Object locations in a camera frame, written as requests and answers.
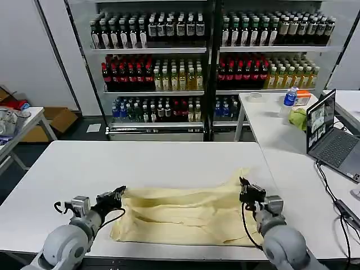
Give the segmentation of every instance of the gray floor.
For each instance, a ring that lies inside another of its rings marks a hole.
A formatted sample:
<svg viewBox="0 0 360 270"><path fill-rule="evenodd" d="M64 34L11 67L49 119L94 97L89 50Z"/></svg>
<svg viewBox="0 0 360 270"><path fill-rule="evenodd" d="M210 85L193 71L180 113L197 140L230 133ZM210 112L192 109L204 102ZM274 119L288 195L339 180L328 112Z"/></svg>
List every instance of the gray floor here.
<svg viewBox="0 0 360 270"><path fill-rule="evenodd" d="M86 133L89 124L101 123L100 132ZM234 131L217 134L214 136L215 141L232 141ZM105 141L105 123L101 118L86 118L79 119L63 136L60 140L74 140L74 141ZM254 141L250 130L245 130L242 137L242 141ZM31 166L39 158L41 153L46 149L47 144L19 144L15 147L14 151L26 166ZM0 205L4 202L6 197L15 188L18 182L24 176L24 172L15 163L0 176ZM27 261L31 261L33 255L27 257ZM247 263L246 267L241 267L239 262L162 262L162 261L144 261L144 260L119 260L116 261L116 268L112 264L112 259L85 259L81 270L109 270L109 269L126 269L126 270L138 270L138 269L190 269L190 270L216 270L219 268L226 268L227 270L273 270L275 269L269 263ZM18 270L24 265L18 261L10 258L4 253L0 253L0 269ZM331 270L343 269L344 263L342 262L327 262L327 266Z"/></svg>

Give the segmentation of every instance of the beverage refrigerator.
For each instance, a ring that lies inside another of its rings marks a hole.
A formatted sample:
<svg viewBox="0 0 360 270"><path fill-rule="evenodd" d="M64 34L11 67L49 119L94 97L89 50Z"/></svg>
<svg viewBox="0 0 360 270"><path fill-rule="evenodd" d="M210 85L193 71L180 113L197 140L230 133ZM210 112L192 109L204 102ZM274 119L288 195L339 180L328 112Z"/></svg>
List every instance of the beverage refrigerator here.
<svg viewBox="0 0 360 270"><path fill-rule="evenodd" d="M242 92L319 96L360 10L351 0L65 4L109 139L149 141L233 140Z"/></svg>

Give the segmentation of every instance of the plastic bottle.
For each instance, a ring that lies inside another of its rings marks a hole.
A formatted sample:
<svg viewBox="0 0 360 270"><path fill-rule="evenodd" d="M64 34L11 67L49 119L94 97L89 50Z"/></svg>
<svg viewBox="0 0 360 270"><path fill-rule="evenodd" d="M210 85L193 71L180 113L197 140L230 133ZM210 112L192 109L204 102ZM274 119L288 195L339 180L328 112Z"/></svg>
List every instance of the plastic bottle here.
<svg viewBox="0 0 360 270"><path fill-rule="evenodd" d="M293 107L295 100L296 100L297 91L298 91L297 87L291 87L288 90L288 92L286 93L285 98L283 100L283 105L279 112L280 117L283 117L286 119L289 117L291 108Z"/></svg>

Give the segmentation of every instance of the laptop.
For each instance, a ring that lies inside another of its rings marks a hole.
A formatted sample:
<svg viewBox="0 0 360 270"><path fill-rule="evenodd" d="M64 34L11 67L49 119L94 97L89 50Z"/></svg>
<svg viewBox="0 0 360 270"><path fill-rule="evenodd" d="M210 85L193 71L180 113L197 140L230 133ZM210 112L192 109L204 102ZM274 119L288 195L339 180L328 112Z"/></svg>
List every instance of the laptop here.
<svg viewBox="0 0 360 270"><path fill-rule="evenodd" d="M359 183L360 139L334 127L335 93L307 110L307 154Z"/></svg>

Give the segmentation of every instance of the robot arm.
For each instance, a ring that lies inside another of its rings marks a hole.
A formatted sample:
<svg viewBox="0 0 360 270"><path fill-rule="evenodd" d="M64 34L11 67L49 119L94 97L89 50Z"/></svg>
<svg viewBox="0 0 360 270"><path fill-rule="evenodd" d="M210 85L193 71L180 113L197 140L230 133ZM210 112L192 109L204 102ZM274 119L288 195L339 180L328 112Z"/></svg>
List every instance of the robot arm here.
<svg viewBox="0 0 360 270"><path fill-rule="evenodd" d="M85 253L90 251L99 229L107 224L104 223L107 214L114 210L125 213L121 202L125 189L122 186L113 192L98 195L96 205L91 208L88 197L77 196L71 202L66 202L65 213L68 209L74 213L70 223L52 231L46 238L43 249L22 270L75 269Z"/></svg>
<svg viewBox="0 0 360 270"><path fill-rule="evenodd" d="M266 197L266 191L240 178L240 201L253 212L258 232L264 237L262 250L278 270L328 270L306 246L304 236L286 225L281 215L284 202L279 196Z"/></svg>

